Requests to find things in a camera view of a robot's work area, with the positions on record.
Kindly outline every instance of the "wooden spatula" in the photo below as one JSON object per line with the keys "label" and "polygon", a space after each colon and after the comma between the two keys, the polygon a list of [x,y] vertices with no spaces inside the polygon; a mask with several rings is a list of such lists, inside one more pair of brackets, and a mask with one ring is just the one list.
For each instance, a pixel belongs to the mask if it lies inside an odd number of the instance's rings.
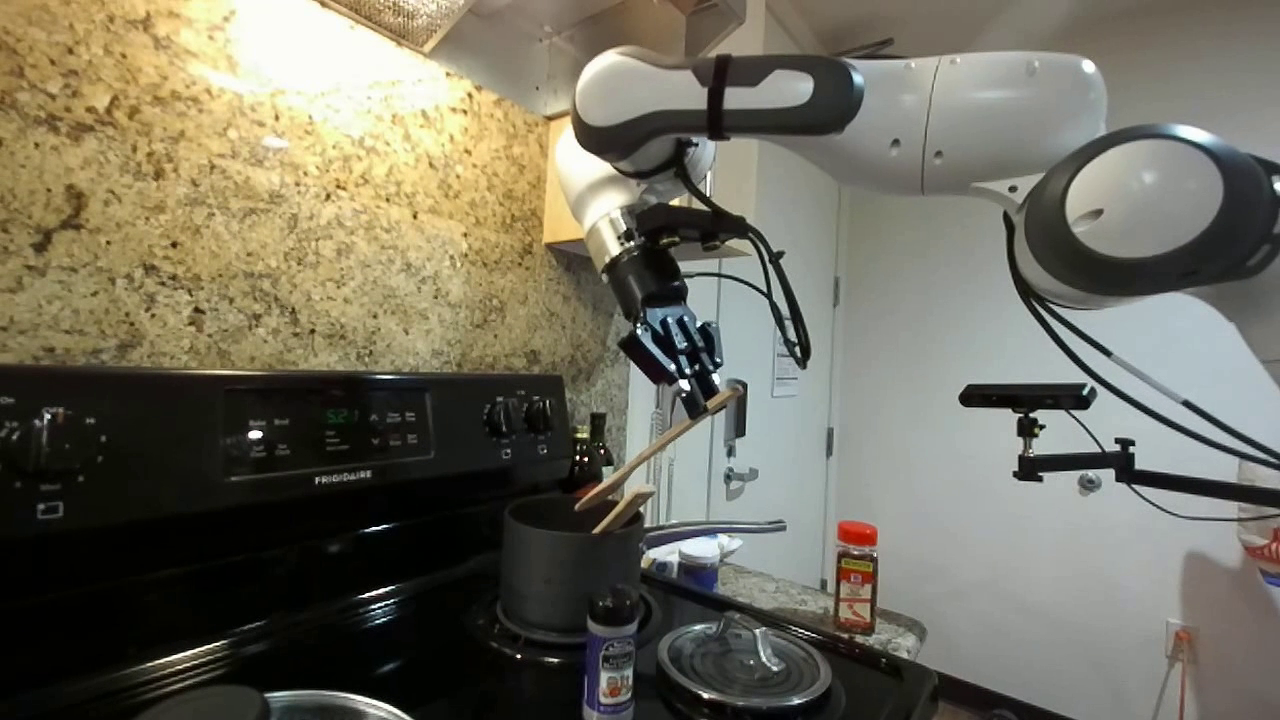
{"label": "wooden spatula", "polygon": [[627,486],[627,477],[649,465],[651,456],[662,456],[668,444],[675,444],[684,434],[691,434],[702,422],[726,412],[730,406],[735,406],[735,391],[720,391],[709,401],[703,417],[684,417],[681,423],[671,423],[665,437],[656,437],[645,454],[637,454],[631,461],[625,461],[611,477],[603,477],[601,486],[593,486],[572,507],[596,507],[601,500],[610,500],[615,487]]}

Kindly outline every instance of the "black stove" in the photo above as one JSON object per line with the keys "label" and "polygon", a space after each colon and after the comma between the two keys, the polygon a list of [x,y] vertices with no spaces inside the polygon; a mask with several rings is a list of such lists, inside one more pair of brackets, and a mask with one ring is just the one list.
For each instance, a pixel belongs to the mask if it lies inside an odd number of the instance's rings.
{"label": "black stove", "polygon": [[[499,507],[570,454],[558,377],[0,367],[0,716],[133,720],[207,686],[581,716],[581,648],[498,609]],[[793,716],[933,714],[919,664],[649,576],[641,720],[740,716],[656,668],[730,609],[833,664]]]}

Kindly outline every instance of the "glass lid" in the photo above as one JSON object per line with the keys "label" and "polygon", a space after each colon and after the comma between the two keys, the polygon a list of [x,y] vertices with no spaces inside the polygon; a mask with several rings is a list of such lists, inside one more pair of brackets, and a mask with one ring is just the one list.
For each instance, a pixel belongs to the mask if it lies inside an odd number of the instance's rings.
{"label": "glass lid", "polygon": [[818,648],[740,611],[671,629],[656,661],[668,681],[703,705],[745,714],[805,710],[833,690],[833,668]]}

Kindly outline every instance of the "granite countertop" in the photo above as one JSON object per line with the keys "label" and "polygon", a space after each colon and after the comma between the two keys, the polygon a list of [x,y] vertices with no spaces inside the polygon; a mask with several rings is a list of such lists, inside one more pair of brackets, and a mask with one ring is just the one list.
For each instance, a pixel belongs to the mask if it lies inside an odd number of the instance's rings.
{"label": "granite countertop", "polygon": [[[740,602],[740,605],[778,611],[778,615],[783,615],[783,620],[795,620],[795,624],[805,624],[805,629],[836,632],[836,624],[833,624],[833,596],[821,591],[821,589],[805,589],[805,585],[793,585],[793,580],[778,580],[778,576],[763,576],[763,573],[749,573],[749,568],[740,568],[740,563],[726,563],[716,591],[720,591],[720,596],[731,596],[731,602]],[[923,636],[929,636],[929,629],[923,629],[919,620],[912,620],[912,615],[906,615],[906,611],[891,611],[891,609],[879,609],[879,611],[877,611],[877,632],[872,632],[872,636],[857,636],[857,639],[862,639],[862,643],[872,643],[872,648],[879,648],[879,651],[916,661]]]}

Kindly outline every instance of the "cooking pot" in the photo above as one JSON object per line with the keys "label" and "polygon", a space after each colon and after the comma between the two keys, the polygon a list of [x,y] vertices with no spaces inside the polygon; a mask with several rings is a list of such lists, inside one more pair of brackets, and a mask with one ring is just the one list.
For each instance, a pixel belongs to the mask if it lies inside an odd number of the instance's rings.
{"label": "cooking pot", "polygon": [[585,611],[593,596],[611,585],[641,585],[641,556],[656,543],[716,532],[783,532],[783,522],[689,522],[645,530],[631,515],[625,530],[593,537],[611,512],[596,505],[576,512],[572,495],[520,495],[505,507],[505,559],[499,559],[499,620],[512,632],[550,643],[581,643],[587,636]]}

